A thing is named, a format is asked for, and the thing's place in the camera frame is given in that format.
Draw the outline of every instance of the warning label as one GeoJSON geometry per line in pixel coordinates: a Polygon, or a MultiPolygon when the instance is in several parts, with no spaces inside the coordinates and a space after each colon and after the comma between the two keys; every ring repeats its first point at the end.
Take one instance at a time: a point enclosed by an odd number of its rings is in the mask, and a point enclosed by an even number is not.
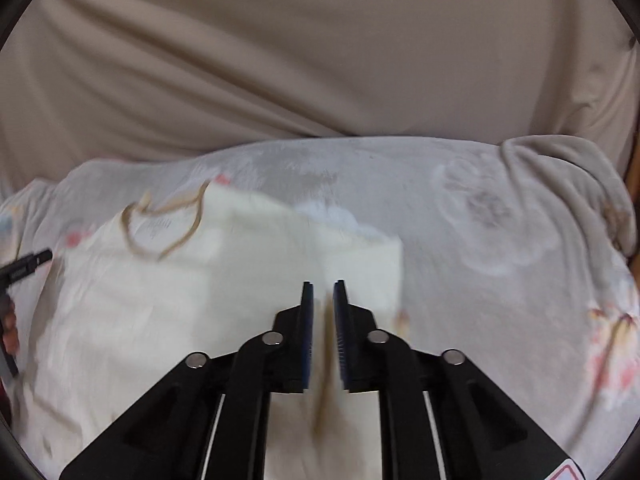
{"type": "Polygon", "coordinates": [[[584,480],[578,466],[570,458],[562,462],[545,480],[584,480]]]}

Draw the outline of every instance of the human hand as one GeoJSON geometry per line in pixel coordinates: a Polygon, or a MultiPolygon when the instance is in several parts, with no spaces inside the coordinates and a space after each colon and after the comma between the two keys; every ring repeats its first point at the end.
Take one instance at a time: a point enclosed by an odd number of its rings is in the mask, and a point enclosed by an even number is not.
{"type": "Polygon", "coordinates": [[[10,302],[11,311],[2,318],[2,328],[4,333],[2,334],[2,342],[4,348],[9,355],[15,356],[16,352],[20,348],[20,341],[18,339],[18,327],[16,325],[15,318],[15,304],[10,302]]]}

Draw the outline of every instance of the beige fabric backdrop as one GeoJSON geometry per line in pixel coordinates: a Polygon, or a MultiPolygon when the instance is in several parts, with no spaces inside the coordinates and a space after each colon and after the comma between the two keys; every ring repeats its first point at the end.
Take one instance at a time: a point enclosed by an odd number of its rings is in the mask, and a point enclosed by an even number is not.
{"type": "Polygon", "coordinates": [[[255,140],[570,133],[624,168],[638,48],[610,0],[35,0],[0,52],[14,186],[255,140]]]}

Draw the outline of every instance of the metal screw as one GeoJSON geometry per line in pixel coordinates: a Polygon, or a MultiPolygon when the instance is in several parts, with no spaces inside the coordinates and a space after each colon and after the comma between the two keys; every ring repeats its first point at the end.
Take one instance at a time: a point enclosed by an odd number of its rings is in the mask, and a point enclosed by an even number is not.
{"type": "Polygon", "coordinates": [[[279,345],[280,343],[282,343],[283,340],[283,336],[280,332],[267,332],[265,335],[262,336],[262,342],[265,345],[279,345]]]}
{"type": "Polygon", "coordinates": [[[184,362],[189,368],[202,368],[207,364],[207,356],[201,352],[194,352],[193,354],[187,355],[184,362]]]}
{"type": "Polygon", "coordinates": [[[461,365],[465,362],[466,357],[460,350],[447,350],[442,354],[444,360],[450,365],[461,365]]]}
{"type": "Polygon", "coordinates": [[[367,339],[376,344],[386,343],[389,341],[389,334],[384,330],[372,330],[367,334],[367,339]]]}

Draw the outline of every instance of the finger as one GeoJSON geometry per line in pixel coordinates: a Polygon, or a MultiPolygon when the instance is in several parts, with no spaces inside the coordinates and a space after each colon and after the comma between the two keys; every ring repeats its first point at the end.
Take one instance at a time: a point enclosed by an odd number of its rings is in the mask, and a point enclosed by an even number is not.
{"type": "Polygon", "coordinates": [[[4,326],[4,329],[7,331],[11,331],[15,328],[15,314],[13,312],[7,314],[6,316],[4,316],[4,319],[2,320],[2,326],[4,326]]]}
{"type": "Polygon", "coordinates": [[[9,355],[15,355],[20,348],[20,340],[18,339],[18,331],[14,328],[10,332],[5,332],[2,336],[4,348],[9,355]]]}

